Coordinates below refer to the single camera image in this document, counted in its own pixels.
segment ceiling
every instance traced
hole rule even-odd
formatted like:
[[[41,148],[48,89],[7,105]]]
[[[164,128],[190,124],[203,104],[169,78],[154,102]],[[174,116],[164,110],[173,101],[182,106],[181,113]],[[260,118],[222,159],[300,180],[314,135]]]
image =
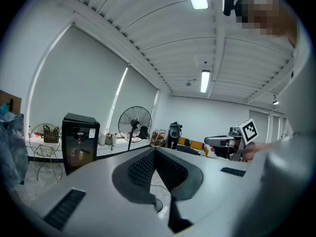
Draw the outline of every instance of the ceiling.
[[[274,109],[274,96],[289,81],[293,47],[288,40],[252,35],[233,15],[223,15],[222,0],[207,0],[204,10],[194,10],[190,0],[79,1],[133,43],[171,95]],[[211,79],[201,93],[204,69],[211,71]]]

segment black sticker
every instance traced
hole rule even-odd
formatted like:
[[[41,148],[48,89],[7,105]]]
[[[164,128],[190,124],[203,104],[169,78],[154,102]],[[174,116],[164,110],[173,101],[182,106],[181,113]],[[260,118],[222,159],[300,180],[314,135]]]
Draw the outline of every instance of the black sticker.
[[[242,130],[243,130],[243,133],[245,134],[246,142],[250,141],[252,138],[257,136],[257,131],[253,122],[250,122],[247,125],[245,125],[242,128]]]
[[[243,177],[246,173],[246,171],[243,171],[243,170],[234,169],[234,168],[227,168],[227,167],[222,168],[221,171],[235,175],[235,176],[241,176],[241,177]]]

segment roller blind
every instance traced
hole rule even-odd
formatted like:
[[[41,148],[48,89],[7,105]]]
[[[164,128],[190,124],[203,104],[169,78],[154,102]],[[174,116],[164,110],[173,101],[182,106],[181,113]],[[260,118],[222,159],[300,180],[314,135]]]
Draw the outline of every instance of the roller blind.
[[[133,68],[129,67],[119,91],[109,131],[111,133],[119,132],[119,118],[130,107],[144,107],[151,115],[156,93],[157,89],[152,84]]]
[[[30,126],[61,126],[69,113],[95,118],[105,130],[127,64],[76,27],[58,41],[39,74],[31,102]]]
[[[258,130],[258,137],[254,141],[265,143],[268,135],[269,115],[249,110],[249,118],[253,119]]]
[[[279,117],[273,116],[273,128],[271,141],[277,141]]]

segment cable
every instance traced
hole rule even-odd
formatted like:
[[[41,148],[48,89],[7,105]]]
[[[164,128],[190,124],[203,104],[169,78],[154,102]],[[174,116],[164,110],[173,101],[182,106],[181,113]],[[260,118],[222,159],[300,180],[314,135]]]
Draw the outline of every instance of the cable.
[[[156,200],[159,200],[160,203],[161,203],[161,205],[162,205],[162,207],[160,208],[160,210],[156,210],[156,212],[159,213],[159,212],[161,212],[161,210],[163,209],[163,203],[162,203],[162,201],[161,201],[160,199],[158,199],[158,198],[156,198]]]
[[[168,191],[169,193],[171,193],[169,190],[167,190],[164,186],[161,186],[161,185],[153,185],[153,184],[150,184],[150,186],[157,186],[157,187],[162,187],[163,189],[165,189],[166,191]]]

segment handbag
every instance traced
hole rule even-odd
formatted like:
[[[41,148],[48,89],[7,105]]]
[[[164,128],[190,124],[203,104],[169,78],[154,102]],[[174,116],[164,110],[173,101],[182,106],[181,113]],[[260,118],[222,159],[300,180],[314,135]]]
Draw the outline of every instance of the handbag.
[[[43,126],[44,129],[44,142],[45,143],[58,143],[59,141],[59,127],[55,127],[53,131],[50,131],[48,125]]]
[[[146,139],[148,137],[148,129],[146,126],[142,126],[139,131],[138,137],[140,139]]]

